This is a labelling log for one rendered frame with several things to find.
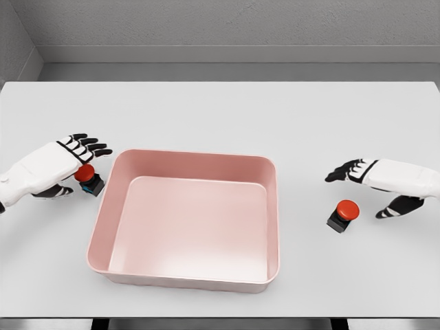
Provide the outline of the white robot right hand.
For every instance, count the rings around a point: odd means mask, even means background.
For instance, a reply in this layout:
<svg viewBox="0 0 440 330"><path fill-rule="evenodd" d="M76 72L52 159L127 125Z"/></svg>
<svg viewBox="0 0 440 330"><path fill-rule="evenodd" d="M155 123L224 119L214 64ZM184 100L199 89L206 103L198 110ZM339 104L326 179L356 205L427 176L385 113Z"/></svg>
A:
<svg viewBox="0 0 440 330"><path fill-rule="evenodd" d="M378 211L377 219L400 217L423 206L425 199L440 200L440 172L391 159L355 159L335 168L326 182L350 181L398 196Z"/></svg>

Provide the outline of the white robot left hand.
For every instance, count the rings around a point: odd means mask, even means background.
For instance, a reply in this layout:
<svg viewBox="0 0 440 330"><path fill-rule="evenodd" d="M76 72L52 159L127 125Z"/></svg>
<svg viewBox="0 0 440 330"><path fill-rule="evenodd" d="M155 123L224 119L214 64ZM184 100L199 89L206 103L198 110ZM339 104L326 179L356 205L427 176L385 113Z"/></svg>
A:
<svg viewBox="0 0 440 330"><path fill-rule="evenodd" d="M26 195L57 198L73 193L61 182L71 177L82 165L103 155L112 154L106 144L86 133L68 135L26 155L9 170L16 187L17 201Z"/></svg>

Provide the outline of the pink square basket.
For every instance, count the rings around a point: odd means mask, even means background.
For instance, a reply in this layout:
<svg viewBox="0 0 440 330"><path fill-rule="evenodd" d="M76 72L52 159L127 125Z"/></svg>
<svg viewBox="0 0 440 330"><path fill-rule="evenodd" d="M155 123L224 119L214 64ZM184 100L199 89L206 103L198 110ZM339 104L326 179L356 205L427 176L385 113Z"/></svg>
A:
<svg viewBox="0 0 440 330"><path fill-rule="evenodd" d="M274 163L255 155L121 152L87 263L115 283L263 292L280 269Z"/></svg>

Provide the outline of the red button industrial switch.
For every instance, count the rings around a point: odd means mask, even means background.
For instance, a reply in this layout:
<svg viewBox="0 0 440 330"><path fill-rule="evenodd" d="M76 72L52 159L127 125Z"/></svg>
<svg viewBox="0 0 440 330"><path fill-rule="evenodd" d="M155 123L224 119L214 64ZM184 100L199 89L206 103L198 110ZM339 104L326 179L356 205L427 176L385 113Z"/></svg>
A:
<svg viewBox="0 0 440 330"><path fill-rule="evenodd" d="M80 187L89 194L97 197L105 187L104 180L95 171L91 164L82 165L75 173L74 178Z"/></svg>
<svg viewBox="0 0 440 330"><path fill-rule="evenodd" d="M359 206L351 200L340 201L327 219L327 225L338 233L343 233L349 224L360 215Z"/></svg>

